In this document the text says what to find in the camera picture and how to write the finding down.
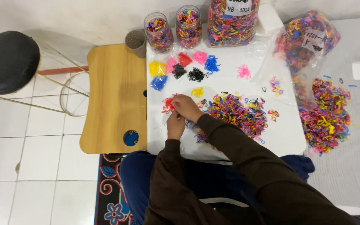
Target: red baseboard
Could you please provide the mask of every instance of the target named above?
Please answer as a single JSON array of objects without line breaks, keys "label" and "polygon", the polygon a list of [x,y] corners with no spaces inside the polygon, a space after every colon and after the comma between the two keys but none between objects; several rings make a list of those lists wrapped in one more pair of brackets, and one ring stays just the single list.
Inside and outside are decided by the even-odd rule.
[{"label": "red baseboard", "polygon": [[[82,66],[84,70],[88,71],[88,66]],[[81,72],[82,70],[78,67],[68,67],[60,69],[51,69],[51,70],[39,70],[37,73],[40,75],[53,75],[53,74],[63,74],[63,73],[73,73]]]}]

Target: plastic bag label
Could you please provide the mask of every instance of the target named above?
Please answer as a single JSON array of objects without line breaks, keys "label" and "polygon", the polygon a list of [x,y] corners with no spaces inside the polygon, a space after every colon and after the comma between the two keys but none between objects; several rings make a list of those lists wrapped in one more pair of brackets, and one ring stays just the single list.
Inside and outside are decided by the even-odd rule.
[{"label": "plastic bag label", "polygon": [[307,32],[304,34],[304,41],[302,47],[313,51],[316,57],[320,57],[323,55],[323,39],[323,31],[308,29]]},{"label": "plastic bag label", "polygon": [[224,14],[230,16],[245,16],[252,11],[253,0],[226,0]]}]

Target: large plastic bag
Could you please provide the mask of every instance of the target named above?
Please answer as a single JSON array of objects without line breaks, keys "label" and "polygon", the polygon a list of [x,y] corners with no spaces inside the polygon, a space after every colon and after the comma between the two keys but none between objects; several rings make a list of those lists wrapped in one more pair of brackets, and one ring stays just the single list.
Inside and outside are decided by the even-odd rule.
[{"label": "large plastic bag", "polygon": [[260,0],[211,0],[208,39],[211,46],[239,46],[250,43]]},{"label": "large plastic bag", "polygon": [[[312,110],[316,107],[313,79],[318,77],[324,55],[340,38],[327,18],[311,10],[293,19],[277,34],[252,81],[261,84],[265,92],[273,92],[280,102],[295,105],[295,98],[298,107]],[[292,87],[294,92],[287,91]]]}]

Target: black stool cushion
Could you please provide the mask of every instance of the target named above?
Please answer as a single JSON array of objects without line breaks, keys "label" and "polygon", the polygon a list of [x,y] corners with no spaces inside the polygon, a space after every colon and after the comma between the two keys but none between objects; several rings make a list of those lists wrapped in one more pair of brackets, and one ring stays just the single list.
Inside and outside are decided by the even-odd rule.
[{"label": "black stool cushion", "polygon": [[17,32],[0,33],[0,95],[24,87],[36,74],[40,49],[31,37]]}]

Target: person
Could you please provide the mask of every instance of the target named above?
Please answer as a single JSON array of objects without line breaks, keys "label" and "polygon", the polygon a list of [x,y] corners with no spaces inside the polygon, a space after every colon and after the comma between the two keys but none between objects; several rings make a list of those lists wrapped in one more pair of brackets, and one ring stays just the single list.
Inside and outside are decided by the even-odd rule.
[{"label": "person", "polygon": [[[236,126],[203,113],[185,95],[176,95],[172,105],[164,149],[157,156],[133,152],[121,164],[134,224],[356,224]],[[195,122],[233,165],[183,159],[185,119]]]}]

